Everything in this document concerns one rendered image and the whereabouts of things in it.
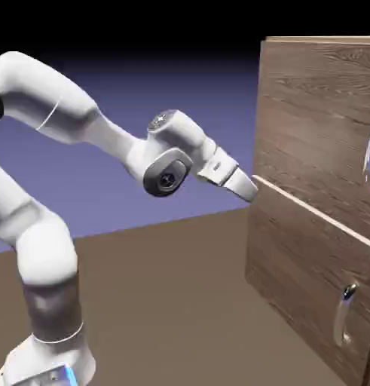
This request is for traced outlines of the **brown wooden cabinet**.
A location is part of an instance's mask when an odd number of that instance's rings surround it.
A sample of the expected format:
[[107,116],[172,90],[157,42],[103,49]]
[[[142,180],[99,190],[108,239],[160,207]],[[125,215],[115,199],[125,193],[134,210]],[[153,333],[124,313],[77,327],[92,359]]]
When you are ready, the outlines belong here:
[[246,280],[370,386],[370,36],[261,45]]

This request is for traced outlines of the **large wooden cabinet door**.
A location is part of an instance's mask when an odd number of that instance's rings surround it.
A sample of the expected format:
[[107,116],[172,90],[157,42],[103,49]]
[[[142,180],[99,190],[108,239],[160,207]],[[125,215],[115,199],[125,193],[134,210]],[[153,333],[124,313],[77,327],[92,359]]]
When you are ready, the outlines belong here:
[[261,45],[254,171],[370,240],[370,39]]

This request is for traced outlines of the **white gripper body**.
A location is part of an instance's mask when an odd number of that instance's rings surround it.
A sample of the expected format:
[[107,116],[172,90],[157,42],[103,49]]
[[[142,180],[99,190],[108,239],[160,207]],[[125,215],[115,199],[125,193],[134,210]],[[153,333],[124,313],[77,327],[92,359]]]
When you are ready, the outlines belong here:
[[247,203],[251,203],[258,193],[255,183],[239,167],[234,170],[224,187]]

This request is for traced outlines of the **small wooden cabinet door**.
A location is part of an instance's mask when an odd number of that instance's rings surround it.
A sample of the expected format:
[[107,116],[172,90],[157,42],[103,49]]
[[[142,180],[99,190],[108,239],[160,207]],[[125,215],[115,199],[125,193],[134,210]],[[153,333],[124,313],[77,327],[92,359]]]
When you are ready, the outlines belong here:
[[[247,219],[247,282],[347,386],[370,386],[370,246],[280,189],[258,187]],[[351,341],[338,347],[335,312],[353,282]]]

